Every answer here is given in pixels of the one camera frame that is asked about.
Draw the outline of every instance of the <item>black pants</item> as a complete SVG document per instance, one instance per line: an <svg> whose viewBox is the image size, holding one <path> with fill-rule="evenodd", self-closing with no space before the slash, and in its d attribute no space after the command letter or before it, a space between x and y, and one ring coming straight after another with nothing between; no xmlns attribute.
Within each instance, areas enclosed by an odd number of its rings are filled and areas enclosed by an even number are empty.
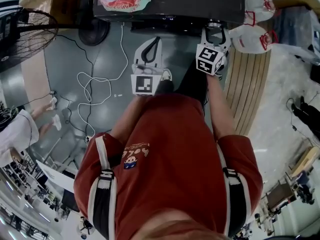
<svg viewBox="0 0 320 240"><path fill-rule="evenodd" d="M295 109L293 114L298 117L305 125L309 127L312 133L320 140L320 111L314 106L303 102L300 109Z"/></svg>
<svg viewBox="0 0 320 240"><path fill-rule="evenodd" d="M172 81L164 80L159 83L155 94L182 94L200 101L202 107L204 107L208 92L207 74L196 69L196 60L191 63L179 88L176 91L174 89Z"/></svg>

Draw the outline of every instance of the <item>black table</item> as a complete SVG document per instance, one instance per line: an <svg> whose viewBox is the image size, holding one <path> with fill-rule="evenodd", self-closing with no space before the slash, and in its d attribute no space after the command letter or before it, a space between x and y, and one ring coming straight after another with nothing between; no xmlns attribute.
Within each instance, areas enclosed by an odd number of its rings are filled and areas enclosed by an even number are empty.
<svg viewBox="0 0 320 240"><path fill-rule="evenodd" d="M151 0L144 10L131 13L107 11L98 0L94 0L93 13L109 21L156 20L173 16L242 24L245 0Z"/></svg>

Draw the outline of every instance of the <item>person in white clothing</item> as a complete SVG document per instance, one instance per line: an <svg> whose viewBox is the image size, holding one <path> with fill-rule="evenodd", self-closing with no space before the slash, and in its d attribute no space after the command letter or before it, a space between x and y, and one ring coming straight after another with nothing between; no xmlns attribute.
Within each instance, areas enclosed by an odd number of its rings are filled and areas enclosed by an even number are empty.
<svg viewBox="0 0 320 240"><path fill-rule="evenodd" d="M38 107L31 113L22 109L0 132L0 167L5 167L14 160L22 163L23 159L20 155L22 151L36 143L52 126L55 126L58 131L61 129L57 114L51 122L42 125L39 129L35 123L35 120L46 111L55 109L56 103L57 98L53 97L48 104Z"/></svg>

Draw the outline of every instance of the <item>cartoon graphic print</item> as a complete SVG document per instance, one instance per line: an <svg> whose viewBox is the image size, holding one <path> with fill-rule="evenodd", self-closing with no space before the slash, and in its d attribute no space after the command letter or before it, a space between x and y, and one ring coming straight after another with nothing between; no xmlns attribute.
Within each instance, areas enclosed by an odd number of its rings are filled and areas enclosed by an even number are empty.
<svg viewBox="0 0 320 240"><path fill-rule="evenodd" d="M136 166L138 159L135 156L130 156L124 161L124 169L131 169Z"/></svg>

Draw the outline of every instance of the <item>backpack strap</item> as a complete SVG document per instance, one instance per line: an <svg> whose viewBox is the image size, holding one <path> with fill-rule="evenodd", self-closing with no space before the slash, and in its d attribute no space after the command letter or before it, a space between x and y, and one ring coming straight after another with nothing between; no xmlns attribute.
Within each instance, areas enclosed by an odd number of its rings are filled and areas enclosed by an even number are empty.
<svg viewBox="0 0 320 240"><path fill-rule="evenodd" d="M251 217L251 201L246 178L228 169L221 148L217 145L226 190L226 222L224 234L233 237Z"/></svg>
<svg viewBox="0 0 320 240"><path fill-rule="evenodd" d="M107 240L115 240L117 179L108 162L103 136L96 138L95 143L99 153L102 171L90 189L88 219L104 238Z"/></svg>

